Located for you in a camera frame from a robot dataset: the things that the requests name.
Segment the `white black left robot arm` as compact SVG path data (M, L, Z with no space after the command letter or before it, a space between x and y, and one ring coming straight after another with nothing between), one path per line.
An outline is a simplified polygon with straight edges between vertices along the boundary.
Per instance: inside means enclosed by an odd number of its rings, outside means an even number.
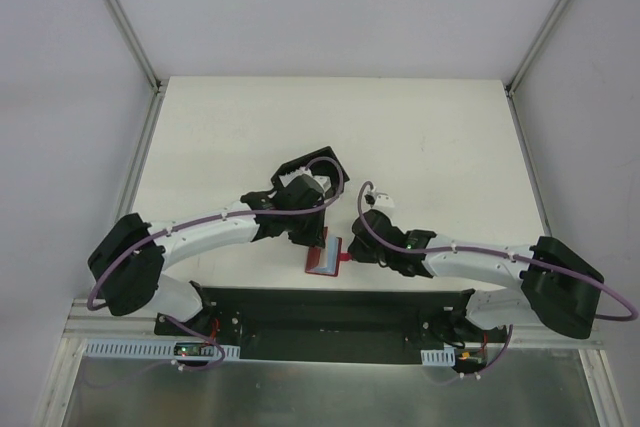
M175 319L188 335L202 335L212 314L200 287L168 276L166 269L217 248L281 235L294 245L322 247L325 211L342 190L342 184L304 169L280 188L246 193L202 217L149 223L128 214L88 259L95 285L87 307L116 317L149 309Z

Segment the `red leather card holder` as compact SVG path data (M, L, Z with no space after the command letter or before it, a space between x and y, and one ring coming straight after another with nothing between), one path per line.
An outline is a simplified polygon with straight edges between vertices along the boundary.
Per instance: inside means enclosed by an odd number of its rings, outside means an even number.
M352 260L343 249L343 239L335 236L327 227L323 230L323 247L310 247L307 252L304 272L308 275L337 277L341 265Z

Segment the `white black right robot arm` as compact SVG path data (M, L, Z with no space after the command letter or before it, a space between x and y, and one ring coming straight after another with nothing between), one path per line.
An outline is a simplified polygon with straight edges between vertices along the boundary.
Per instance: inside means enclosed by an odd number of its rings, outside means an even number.
M405 277L458 278L494 285L475 289L450 316L452 334L473 341L484 330L541 323L565 337L590 337L603 275L561 241L541 236L533 246L461 245L433 231L401 231L372 209L352 224L348 247L359 263L377 264Z

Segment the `black card box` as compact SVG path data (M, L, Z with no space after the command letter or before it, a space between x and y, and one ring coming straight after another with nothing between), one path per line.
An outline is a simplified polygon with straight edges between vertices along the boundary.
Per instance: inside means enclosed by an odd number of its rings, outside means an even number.
M308 170L311 176L326 178L323 189L327 198L336 194L339 174L342 174L343 184L350 180L334 150L326 146L283 163L270 179L272 186L276 190L282 189L301 169Z

